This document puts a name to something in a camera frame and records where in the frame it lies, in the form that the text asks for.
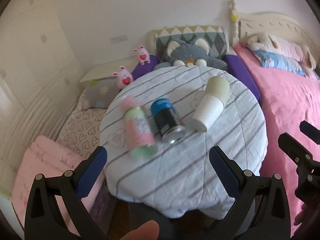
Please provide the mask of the right hand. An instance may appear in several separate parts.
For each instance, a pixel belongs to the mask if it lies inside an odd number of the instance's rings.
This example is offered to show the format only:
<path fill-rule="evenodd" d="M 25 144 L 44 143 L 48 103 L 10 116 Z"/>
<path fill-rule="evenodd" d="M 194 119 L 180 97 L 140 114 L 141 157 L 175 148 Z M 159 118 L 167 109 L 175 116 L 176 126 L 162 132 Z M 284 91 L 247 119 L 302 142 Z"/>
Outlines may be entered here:
<path fill-rule="evenodd" d="M 319 205 L 316 208 L 308 206 L 304 203 L 301 211 L 294 219 L 294 226 L 313 227 L 319 224 Z"/>

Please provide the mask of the left hand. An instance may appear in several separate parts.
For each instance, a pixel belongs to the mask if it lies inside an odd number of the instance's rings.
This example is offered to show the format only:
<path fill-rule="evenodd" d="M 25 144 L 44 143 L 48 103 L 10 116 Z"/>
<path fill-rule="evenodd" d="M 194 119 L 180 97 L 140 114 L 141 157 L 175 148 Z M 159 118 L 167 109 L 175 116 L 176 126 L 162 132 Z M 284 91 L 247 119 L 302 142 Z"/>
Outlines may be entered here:
<path fill-rule="evenodd" d="M 150 220 L 127 233 L 121 240 L 156 240 L 158 236 L 159 224 L 154 220 Z"/>

